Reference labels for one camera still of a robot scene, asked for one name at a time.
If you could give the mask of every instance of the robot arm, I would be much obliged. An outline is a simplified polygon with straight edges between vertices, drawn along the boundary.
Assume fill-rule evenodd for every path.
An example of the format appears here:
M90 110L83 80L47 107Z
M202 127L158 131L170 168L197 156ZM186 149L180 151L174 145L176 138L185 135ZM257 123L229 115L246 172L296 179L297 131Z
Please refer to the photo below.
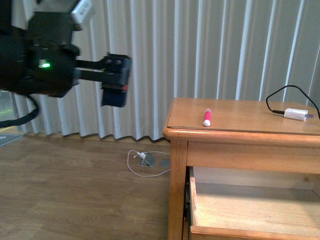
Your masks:
M26 97L45 94L62 98L78 79L84 79L102 83L102 106L123 107L130 57L108 53L97 62L77 60L80 49L72 44L73 32L82 30L94 13L92 0L38 3L28 30L11 26L12 1L1 3L0 89Z

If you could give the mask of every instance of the drawer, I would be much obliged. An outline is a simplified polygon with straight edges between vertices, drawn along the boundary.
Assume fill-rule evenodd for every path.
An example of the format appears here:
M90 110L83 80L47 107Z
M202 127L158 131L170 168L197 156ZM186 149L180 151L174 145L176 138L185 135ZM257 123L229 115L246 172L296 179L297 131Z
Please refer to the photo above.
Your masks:
M320 240L319 175L207 167L188 171L189 239Z

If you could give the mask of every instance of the wooden floor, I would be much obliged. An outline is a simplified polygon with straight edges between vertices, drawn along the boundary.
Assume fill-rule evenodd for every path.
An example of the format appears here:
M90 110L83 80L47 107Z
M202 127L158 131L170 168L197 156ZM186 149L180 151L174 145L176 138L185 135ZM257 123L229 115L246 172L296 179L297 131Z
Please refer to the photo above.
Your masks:
M138 177L129 150L169 145L23 138L0 147L1 240L165 240L169 174ZM160 166L137 172L160 173ZM167 155L154 155L160 165Z

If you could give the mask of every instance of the pink marker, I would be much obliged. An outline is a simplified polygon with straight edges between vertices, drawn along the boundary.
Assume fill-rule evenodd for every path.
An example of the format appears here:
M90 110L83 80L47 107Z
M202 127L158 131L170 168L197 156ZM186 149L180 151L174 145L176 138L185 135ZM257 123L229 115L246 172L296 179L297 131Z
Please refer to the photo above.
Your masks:
M204 127L210 127L211 124L211 110L210 108L207 108L205 110L204 118L203 118L203 126Z

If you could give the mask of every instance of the white charger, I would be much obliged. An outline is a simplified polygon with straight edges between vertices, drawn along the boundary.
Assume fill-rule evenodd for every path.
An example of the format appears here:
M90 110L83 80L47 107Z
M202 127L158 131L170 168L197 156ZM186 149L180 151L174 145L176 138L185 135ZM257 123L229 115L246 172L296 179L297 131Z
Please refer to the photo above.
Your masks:
M295 119L300 121L306 121L307 119L314 118L313 115L308 114L308 110L294 109L294 108L287 108L284 111L284 117L286 119Z

